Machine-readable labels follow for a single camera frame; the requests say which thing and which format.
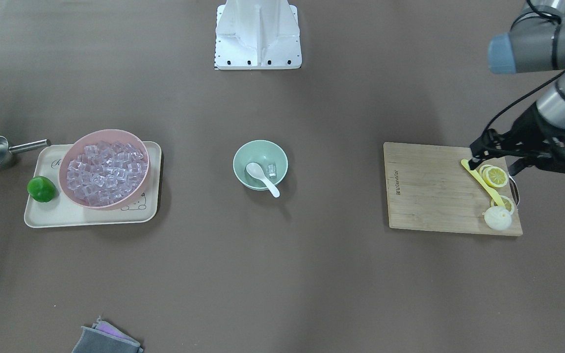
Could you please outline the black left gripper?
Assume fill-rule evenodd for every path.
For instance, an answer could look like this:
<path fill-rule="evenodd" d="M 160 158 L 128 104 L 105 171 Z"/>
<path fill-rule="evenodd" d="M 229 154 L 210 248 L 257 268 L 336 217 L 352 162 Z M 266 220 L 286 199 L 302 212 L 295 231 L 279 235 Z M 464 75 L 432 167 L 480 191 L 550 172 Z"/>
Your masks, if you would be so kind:
<path fill-rule="evenodd" d="M 535 104 L 514 121 L 510 130 L 499 134 L 495 129 L 485 129 L 469 148 L 471 170 L 488 159 L 515 156 L 517 161 L 508 167 L 511 176 L 529 167 L 565 174 L 565 129 L 548 123 Z"/>

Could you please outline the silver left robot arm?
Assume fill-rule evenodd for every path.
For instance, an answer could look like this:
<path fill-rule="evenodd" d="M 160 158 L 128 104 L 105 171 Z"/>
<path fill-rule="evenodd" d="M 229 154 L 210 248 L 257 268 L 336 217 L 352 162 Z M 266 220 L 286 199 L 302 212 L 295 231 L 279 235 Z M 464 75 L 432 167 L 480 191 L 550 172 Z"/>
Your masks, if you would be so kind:
<path fill-rule="evenodd" d="M 559 74 L 543 84 L 546 92 L 507 132 L 485 127 L 469 147 L 472 157 L 465 168 L 515 156 L 510 175 L 528 167 L 565 174 L 565 0 L 527 0 L 511 29 L 489 43 L 488 66 L 495 74 Z"/>

